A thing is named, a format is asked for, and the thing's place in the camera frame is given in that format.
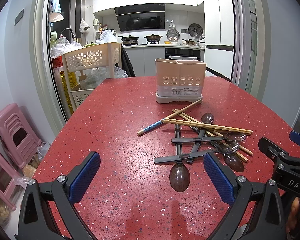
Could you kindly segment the person right hand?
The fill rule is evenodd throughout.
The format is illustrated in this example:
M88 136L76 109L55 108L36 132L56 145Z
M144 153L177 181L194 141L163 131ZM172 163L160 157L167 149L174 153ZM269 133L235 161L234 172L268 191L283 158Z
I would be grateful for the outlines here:
M298 224L300 224L300 198L296 197L292 202L286 222L286 233L290 233Z

